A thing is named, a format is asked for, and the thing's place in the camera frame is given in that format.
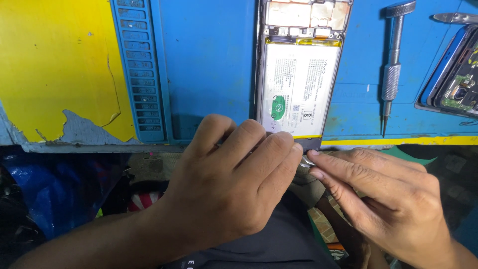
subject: person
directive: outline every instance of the person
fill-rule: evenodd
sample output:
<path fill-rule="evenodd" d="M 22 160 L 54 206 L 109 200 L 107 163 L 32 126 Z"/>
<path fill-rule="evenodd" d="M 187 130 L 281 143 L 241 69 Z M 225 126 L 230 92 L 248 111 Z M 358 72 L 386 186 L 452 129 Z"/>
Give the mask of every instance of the person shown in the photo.
<path fill-rule="evenodd" d="M 337 268 L 286 192 L 302 154 L 289 133 L 208 115 L 158 202 L 79 227 L 12 268 Z M 367 149 L 307 156 L 371 244 L 416 268 L 478 268 L 450 236 L 438 180 L 422 165 Z"/>

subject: disassembled phone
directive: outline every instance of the disassembled phone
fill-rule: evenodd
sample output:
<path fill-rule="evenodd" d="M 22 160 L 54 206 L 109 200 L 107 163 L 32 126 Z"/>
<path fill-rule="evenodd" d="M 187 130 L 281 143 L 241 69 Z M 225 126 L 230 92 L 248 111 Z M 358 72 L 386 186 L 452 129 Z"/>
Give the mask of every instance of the disassembled phone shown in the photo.
<path fill-rule="evenodd" d="M 478 25 L 463 27 L 445 50 L 416 107 L 478 117 Z"/>
<path fill-rule="evenodd" d="M 318 150 L 353 0 L 260 0 L 257 120 Z"/>

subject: hand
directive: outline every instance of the hand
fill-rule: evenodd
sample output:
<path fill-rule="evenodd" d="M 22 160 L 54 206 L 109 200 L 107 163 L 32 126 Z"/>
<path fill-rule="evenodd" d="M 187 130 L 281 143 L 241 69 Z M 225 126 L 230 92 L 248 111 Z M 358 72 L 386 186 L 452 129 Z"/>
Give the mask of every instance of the hand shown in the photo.
<path fill-rule="evenodd" d="M 165 195 L 144 212 L 148 222 L 159 223 L 187 248 L 183 254 L 254 234 L 266 225 L 301 157 L 302 147 L 289 133 L 266 138 L 255 120 L 236 127 L 228 117 L 209 115 L 176 165 Z"/>
<path fill-rule="evenodd" d="M 307 157 L 317 165 L 310 174 L 359 232 L 415 267 L 452 268 L 456 257 L 438 180 L 422 165 L 362 148 Z M 352 188 L 368 197 L 360 199 Z"/>

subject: phone battery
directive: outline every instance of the phone battery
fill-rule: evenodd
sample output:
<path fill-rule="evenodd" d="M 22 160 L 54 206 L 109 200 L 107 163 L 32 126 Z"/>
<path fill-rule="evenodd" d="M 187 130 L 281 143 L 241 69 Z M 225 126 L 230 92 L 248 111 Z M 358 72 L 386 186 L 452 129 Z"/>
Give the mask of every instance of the phone battery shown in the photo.
<path fill-rule="evenodd" d="M 261 123 L 268 132 L 321 137 L 339 46 L 266 44 Z"/>

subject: work bench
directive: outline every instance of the work bench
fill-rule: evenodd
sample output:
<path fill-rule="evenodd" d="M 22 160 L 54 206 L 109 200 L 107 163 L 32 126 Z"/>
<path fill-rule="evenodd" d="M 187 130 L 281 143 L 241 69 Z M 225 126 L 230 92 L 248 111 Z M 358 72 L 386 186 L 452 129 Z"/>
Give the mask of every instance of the work bench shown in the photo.
<path fill-rule="evenodd" d="M 0 145 L 54 153 L 181 151 L 207 114 L 238 124 L 254 117 L 256 0 L 111 1 L 0 3 Z M 406 16 L 399 93 L 382 139 L 389 49 L 382 10 L 395 2 L 355 0 L 322 147 L 478 145 L 472 118 L 414 107 L 461 27 L 431 16 L 477 13 L 466 0 L 419 0 Z M 131 61 L 128 50 L 146 53 Z M 152 82 L 131 78 L 130 68 L 145 63 L 152 64 L 144 74 Z M 145 103 L 131 91 L 143 83 L 157 89 L 149 95 L 160 106 L 157 121 L 142 122 L 136 111 Z"/>

